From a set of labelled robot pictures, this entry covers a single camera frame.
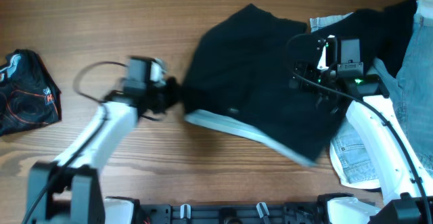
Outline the black shorts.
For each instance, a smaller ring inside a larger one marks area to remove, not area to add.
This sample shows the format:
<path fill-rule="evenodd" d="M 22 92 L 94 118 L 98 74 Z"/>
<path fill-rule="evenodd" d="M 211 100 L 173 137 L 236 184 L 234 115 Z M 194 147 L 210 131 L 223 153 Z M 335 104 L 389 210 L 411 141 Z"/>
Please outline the black shorts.
<path fill-rule="evenodd" d="M 200 40 L 182 84 L 184 119 L 260 142 L 314 166 L 343 113 L 334 102 L 291 87 L 288 40 L 306 24 L 247 5 Z"/>

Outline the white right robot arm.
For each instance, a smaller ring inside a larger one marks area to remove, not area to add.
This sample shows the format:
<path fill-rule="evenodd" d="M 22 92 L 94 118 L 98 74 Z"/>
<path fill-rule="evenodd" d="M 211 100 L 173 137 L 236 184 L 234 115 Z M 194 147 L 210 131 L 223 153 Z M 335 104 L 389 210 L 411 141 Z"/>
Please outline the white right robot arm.
<path fill-rule="evenodd" d="M 384 207 L 353 196 L 322 197 L 324 223 L 431 223 L 432 178 L 416 158 L 392 109 L 381 78 L 362 73 L 340 77 L 295 62 L 296 86 L 319 97 L 346 98 L 346 119 L 355 128 L 378 175 Z"/>

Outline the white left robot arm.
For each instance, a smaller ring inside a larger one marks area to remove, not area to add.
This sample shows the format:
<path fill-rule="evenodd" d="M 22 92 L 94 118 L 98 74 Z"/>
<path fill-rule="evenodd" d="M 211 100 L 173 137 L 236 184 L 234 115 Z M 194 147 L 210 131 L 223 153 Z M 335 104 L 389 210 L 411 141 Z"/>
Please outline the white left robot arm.
<path fill-rule="evenodd" d="M 123 90 L 98 102 L 95 117 L 66 150 L 32 166 L 23 223 L 132 223 L 138 201 L 103 198 L 99 175 L 146 112 L 164 114 L 178 100 L 173 77 L 124 80 Z"/>

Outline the black garment under jeans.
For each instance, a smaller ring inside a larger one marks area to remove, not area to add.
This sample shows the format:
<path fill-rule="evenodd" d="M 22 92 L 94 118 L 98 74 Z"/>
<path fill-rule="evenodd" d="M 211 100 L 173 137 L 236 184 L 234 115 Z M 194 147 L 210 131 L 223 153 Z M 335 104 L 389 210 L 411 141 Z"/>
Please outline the black garment under jeans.
<path fill-rule="evenodd" d="M 358 38 L 361 61 L 366 68 L 373 59 L 380 59 L 389 75 L 395 77 L 403 65 L 407 47 L 413 34 L 416 0 L 405 0 L 385 7 L 382 11 L 358 9 L 345 15 L 311 18 L 312 32 L 322 37 Z"/>

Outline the light blue denim jeans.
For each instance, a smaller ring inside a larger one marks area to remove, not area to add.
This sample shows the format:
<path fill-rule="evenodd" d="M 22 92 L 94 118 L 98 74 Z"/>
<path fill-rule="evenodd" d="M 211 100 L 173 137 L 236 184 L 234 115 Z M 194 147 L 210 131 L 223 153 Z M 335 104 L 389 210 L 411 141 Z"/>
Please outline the light blue denim jeans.
<path fill-rule="evenodd" d="M 378 74 L 390 93 L 396 118 L 422 166 L 432 172 L 432 0 L 416 0 L 413 34 L 403 65 L 393 77 L 373 59 L 366 69 Z"/>

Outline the white cloth under jeans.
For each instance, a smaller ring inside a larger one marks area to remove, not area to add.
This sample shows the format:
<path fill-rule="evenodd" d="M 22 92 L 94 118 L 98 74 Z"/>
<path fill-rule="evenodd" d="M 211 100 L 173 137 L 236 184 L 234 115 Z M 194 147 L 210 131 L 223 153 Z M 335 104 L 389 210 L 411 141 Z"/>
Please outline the white cloth under jeans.
<path fill-rule="evenodd" d="M 367 190 L 380 188 L 365 145 L 346 118 L 330 141 L 329 156 L 342 185 Z"/>

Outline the black orange printed shirt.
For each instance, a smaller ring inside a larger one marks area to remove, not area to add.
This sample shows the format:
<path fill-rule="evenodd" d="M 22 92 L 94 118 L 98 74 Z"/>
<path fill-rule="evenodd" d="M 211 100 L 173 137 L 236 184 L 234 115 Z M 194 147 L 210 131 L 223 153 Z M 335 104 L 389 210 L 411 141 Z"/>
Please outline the black orange printed shirt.
<path fill-rule="evenodd" d="M 61 121 L 61 91 L 40 56 L 17 49 L 5 59 L 1 65 L 1 135 Z"/>

